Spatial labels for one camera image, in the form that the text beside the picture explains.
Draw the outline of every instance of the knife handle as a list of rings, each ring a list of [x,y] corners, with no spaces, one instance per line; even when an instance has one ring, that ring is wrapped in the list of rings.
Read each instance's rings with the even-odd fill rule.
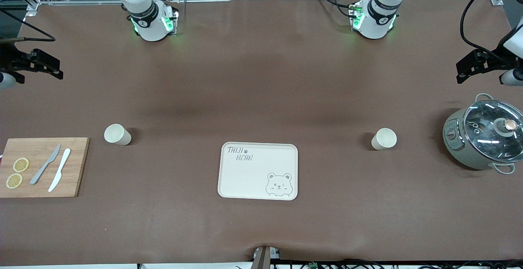
[[[34,177],[31,179],[31,181],[29,182],[29,184],[31,185],[35,185],[38,180],[40,179],[40,177],[42,176],[43,174],[43,171],[45,171],[45,168],[47,168],[47,165],[49,165],[49,162],[46,162],[41,168],[40,170],[38,171],[38,173],[36,173],[34,175]]]

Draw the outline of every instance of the lemon slice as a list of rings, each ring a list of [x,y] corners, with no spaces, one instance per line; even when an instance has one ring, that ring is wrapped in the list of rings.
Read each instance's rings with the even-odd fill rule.
[[[11,174],[7,178],[7,181],[6,181],[5,185],[9,189],[17,188],[17,187],[20,186],[20,184],[22,184],[22,179],[24,179],[24,178],[22,177],[21,174],[18,174],[18,173]]]
[[[17,159],[13,164],[13,170],[15,170],[15,172],[23,172],[27,170],[27,168],[29,168],[29,160],[24,157]]]

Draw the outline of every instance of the gray knife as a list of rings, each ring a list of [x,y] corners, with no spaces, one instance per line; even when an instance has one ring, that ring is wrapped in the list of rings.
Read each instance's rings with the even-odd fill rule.
[[[40,177],[42,176],[43,174],[43,171],[45,171],[45,168],[47,168],[47,165],[49,165],[50,163],[52,163],[54,161],[54,159],[56,159],[56,156],[58,156],[58,152],[60,152],[60,144],[58,144],[56,146],[56,148],[54,149],[53,153],[51,154],[51,156],[49,157],[49,159],[47,159],[47,161],[45,162],[45,164],[40,168],[40,170],[34,175],[34,177],[31,179],[31,181],[29,182],[30,184],[34,185],[38,182],[38,180],[40,179]]]

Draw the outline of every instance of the pot handle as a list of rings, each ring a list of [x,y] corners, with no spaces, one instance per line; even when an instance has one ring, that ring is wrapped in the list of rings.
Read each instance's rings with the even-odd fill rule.
[[[496,170],[496,172],[498,172],[499,174],[503,174],[503,175],[510,175],[510,174],[514,173],[514,171],[516,170],[514,163],[512,163],[512,164],[490,163],[489,166],[492,167],[492,169]],[[503,172],[502,170],[499,169],[499,167],[510,167],[510,171]]]
[[[490,95],[490,94],[480,93],[480,94],[476,95],[476,99],[475,99],[476,102],[478,102],[478,97],[480,97],[480,96],[484,96],[484,97],[486,97],[487,99],[494,99],[494,98],[492,97],[492,95]]]

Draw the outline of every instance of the pot control panel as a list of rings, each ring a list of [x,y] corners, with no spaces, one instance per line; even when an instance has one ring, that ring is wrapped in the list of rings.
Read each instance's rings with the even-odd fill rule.
[[[465,148],[465,141],[461,137],[459,131],[459,119],[448,121],[443,128],[443,137],[447,141],[448,146],[456,152]]]

